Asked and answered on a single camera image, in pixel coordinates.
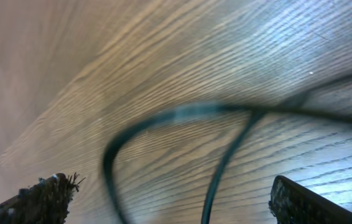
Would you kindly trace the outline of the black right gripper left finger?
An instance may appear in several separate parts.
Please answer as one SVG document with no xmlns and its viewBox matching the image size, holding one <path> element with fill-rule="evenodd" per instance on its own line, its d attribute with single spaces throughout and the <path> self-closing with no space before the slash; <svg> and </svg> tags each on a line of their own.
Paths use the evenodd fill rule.
<svg viewBox="0 0 352 224">
<path fill-rule="evenodd" d="M 0 203 L 0 224 L 64 224 L 79 191 L 78 174 L 57 173 Z"/>
</svg>

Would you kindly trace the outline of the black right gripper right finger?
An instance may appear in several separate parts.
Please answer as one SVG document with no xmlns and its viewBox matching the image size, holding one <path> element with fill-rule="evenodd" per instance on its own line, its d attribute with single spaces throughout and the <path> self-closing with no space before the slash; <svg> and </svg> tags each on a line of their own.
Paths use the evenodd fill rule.
<svg viewBox="0 0 352 224">
<path fill-rule="evenodd" d="M 269 210 L 278 224 L 349 224 L 352 212 L 289 178 L 275 177 Z"/>
</svg>

